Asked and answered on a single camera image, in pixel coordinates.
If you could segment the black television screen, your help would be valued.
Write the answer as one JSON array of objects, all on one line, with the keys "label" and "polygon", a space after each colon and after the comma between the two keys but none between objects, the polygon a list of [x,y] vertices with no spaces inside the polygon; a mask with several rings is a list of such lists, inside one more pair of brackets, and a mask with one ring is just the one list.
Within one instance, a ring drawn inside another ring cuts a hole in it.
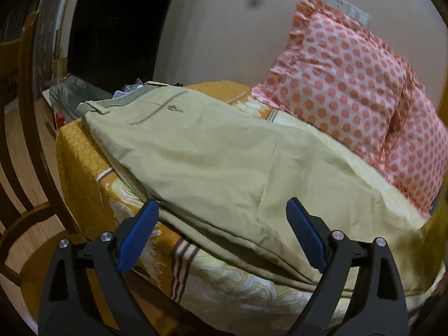
[{"label": "black television screen", "polygon": [[109,93],[151,80],[172,0],[77,0],[67,71]]}]

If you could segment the yellow patterned bed sheet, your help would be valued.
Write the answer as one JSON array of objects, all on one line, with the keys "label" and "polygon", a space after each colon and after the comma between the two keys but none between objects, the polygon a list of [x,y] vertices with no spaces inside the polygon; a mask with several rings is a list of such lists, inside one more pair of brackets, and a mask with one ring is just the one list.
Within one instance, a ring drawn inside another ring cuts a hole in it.
[{"label": "yellow patterned bed sheet", "polygon": [[[298,120],[252,99],[246,86],[231,81],[183,88],[206,94],[267,122],[290,126]],[[146,200],[120,178],[82,118],[60,129],[56,152],[62,193],[83,236],[94,238],[115,229]],[[208,253],[164,221],[163,211],[139,262],[151,282],[168,298],[221,331],[235,335],[285,334],[317,284],[313,290],[300,290],[240,269]],[[432,240],[443,241],[444,250],[447,195],[440,194],[430,217],[419,214],[424,219],[425,234]],[[442,267],[426,291],[405,293],[410,312],[423,304],[440,283],[441,275]]]}]

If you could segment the pink polka dot pillow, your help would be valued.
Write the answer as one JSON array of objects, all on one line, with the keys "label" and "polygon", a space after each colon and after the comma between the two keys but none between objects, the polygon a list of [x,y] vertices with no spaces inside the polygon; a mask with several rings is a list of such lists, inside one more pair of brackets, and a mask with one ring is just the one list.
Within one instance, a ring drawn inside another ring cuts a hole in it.
[{"label": "pink polka dot pillow", "polygon": [[386,136],[382,170],[429,216],[447,172],[447,128],[420,83],[409,80],[402,90]]},{"label": "pink polka dot pillow", "polygon": [[286,48],[251,95],[376,161],[401,99],[418,85],[380,37],[320,0],[301,0]]}]

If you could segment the glass top side table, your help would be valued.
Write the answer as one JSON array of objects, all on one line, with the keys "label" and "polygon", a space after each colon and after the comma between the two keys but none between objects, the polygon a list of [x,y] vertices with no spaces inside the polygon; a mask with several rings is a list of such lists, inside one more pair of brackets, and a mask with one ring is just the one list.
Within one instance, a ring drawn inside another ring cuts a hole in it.
[{"label": "glass top side table", "polygon": [[67,75],[56,85],[42,91],[44,110],[49,124],[57,130],[63,124],[77,120],[77,107],[85,101],[110,99],[111,93],[76,77]]}]

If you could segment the dark wooden chair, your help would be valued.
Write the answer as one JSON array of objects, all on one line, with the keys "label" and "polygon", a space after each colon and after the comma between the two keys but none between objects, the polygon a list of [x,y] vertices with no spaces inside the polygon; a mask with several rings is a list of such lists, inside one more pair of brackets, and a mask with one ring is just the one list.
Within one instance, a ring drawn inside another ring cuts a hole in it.
[{"label": "dark wooden chair", "polygon": [[[79,232],[51,173],[39,134],[33,92],[33,53],[39,12],[31,12],[17,39],[1,44],[1,274],[20,286],[21,274],[7,259],[13,245],[50,218],[68,234]],[[19,143],[8,137],[8,94],[16,90]]]}]

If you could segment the beige khaki pants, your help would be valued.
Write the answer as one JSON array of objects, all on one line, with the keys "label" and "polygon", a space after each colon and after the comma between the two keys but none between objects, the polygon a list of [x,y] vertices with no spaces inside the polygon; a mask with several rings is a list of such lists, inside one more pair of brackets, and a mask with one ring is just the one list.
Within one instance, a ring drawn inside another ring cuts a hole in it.
[{"label": "beige khaki pants", "polygon": [[320,279],[287,219],[297,198],[357,241],[383,237],[405,293],[426,291],[444,243],[383,176],[309,124],[267,122],[196,90],[146,85],[78,106],[91,136],[141,199],[208,253],[277,284],[313,290]]}]

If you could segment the white wall switch plate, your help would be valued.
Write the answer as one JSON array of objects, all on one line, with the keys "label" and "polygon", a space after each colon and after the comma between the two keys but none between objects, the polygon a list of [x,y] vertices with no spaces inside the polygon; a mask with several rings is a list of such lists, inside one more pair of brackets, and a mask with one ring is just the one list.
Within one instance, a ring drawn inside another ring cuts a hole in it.
[{"label": "white wall switch plate", "polygon": [[327,4],[356,20],[363,27],[368,27],[370,15],[346,0],[327,0]]}]

